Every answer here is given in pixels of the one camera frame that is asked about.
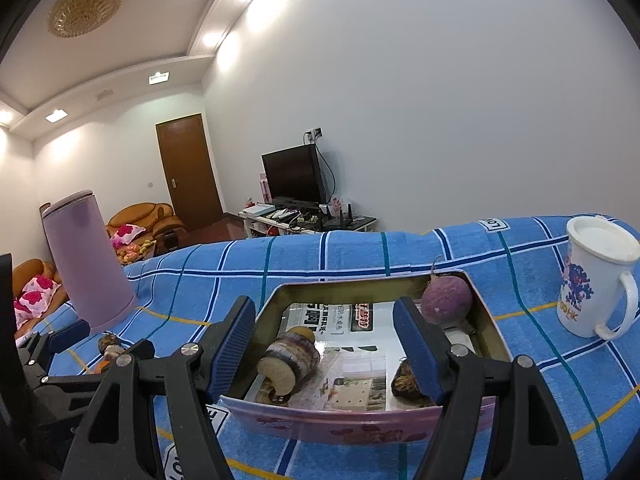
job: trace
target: white mug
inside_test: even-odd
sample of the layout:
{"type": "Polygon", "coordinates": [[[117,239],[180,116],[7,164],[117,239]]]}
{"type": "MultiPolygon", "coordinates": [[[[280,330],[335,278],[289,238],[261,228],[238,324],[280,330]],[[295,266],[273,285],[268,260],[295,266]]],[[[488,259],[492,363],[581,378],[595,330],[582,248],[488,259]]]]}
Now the white mug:
{"type": "Polygon", "coordinates": [[[580,337],[622,336],[638,308],[638,286],[631,274],[640,258],[640,244],[619,225],[602,216],[577,216],[568,221],[569,250],[558,299],[560,323],[580,337]],[[616,332],[607,327],[622,293],[626,312],[616,332]]]}

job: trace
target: blue gripper pad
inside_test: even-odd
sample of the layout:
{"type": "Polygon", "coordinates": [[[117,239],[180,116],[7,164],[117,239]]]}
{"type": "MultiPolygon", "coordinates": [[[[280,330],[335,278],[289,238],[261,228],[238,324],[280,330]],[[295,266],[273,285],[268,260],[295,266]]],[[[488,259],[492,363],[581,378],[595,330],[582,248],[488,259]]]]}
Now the blue gripper pad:
{"type": "Polygon", "coordinates": [[[226,333],[222,336],[222,343],[211,361],[210,382],[207,388],[210,402],[218,402],[220,395],[226,394],[231,387],[244,349],[254,331],[254,324],[255,304],[250,298],[241,296],[225,320],[220,323],[221,328],[226,329],[226,333]]]}
{"type": "Polygon", "coordinates": [[[447,355],[451,343],[440,327],[424,320],[410,298],[396,300],[393,318],[420,392],[441,406],[456,382],[447,355]]]}
{"type": "Polygon", "coordinates": [[[52,354],[62,354],[67,348],[71,348],[85,337],[89,337],[91,327],[84,319],[78,319],[75,323],[56,330],[49,337],[49,351],[52,354]]]}

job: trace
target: power outlet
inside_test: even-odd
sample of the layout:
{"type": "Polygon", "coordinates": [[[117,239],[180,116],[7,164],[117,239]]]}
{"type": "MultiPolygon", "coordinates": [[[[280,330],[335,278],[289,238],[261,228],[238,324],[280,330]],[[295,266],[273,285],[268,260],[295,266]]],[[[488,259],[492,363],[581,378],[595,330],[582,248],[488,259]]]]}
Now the power outlet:
{"type": "Polygon", "coordinates": [[[309,142],[316,142],[316,139],[320,137],[322,137],[322,128],[314,128],[306,133],[306,138],[309,139],[309,142]]]}

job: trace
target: blue checkered tablecloth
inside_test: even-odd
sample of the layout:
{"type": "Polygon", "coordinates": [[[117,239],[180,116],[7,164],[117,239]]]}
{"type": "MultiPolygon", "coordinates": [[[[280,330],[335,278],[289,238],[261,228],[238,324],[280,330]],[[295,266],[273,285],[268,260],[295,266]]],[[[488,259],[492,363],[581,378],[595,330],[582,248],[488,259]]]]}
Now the blue checkered tablecloth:
{"type": "MultiPolygon", "coordinates": [[[[113,331],[129,342],[151,339],[157,355],[165,356],[222,320],[238,295],[248,295],[260,309],[283,283],[421,274],[442,254],[437,269],[468,272],[511,352],[535,359],[574,438],[585,479],[602,480],[640,426],[640,324],[615,342],[579,338],[560,325],[554,307],[568,219],[497,219],[424,235],[331,232],[189,247],[125,268],[140,306],[113,331]]],[[[628,225],[610,220],[638,237],[628,225]]],[[[638,269],[634,275],[640,278],[638,269]]],[[[610,326],[622,314],[619,306],[610,326]]],[[[75,319],[66,304],[37,329],[61,328],[75,319]]],[[[97,338],[58,355],[52,374],[90,371],[99,360],[97,338]]],[[[156,413],[167,478],[180,479],[163,398],[156,400],[156,413]]],[[[210,416],[239,479],[404,480],[414,475],[426,447],[425,442],[329,446],[283,440],[248,433],[221,408],[211,408],[210,416]]],[[[488,440],[489,431],[477,435],[466,478],[480,476],[488,440]]]]}

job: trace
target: screw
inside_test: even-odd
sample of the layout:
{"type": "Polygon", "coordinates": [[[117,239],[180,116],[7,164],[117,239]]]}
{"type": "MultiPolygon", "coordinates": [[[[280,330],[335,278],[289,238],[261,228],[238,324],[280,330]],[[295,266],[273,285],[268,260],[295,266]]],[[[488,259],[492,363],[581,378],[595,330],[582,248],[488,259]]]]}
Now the screw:
{"type": "Polygon", "coordinates": [[[127,366],[130,362],[133,361],[133,357],[130,354],[122,354],[119,355],[116,359],[116,364],[118,366],[127,366]]]}
{"type": "Polygon", "coordinates": [[[451,347],[451,353],[456,357],[464,357],[469,353],[469,348],[467,348],[464,345],[461,345],[460,343],[456,343],[451,347]]]}
{"type": "Polygon", "coordinates": [[[533,366],[533,359],[528,355],[519,355],[516,362],[523,368],[531,368],[533,366]]]}
{"type": "Polygon", "coordinates": [[[197,345],[197,343],[185,343],[180,348],[180,353],[182,355],[189,356],[189,355],[197,354],[198,350],[200,350],[200,347],[197,345]]]}

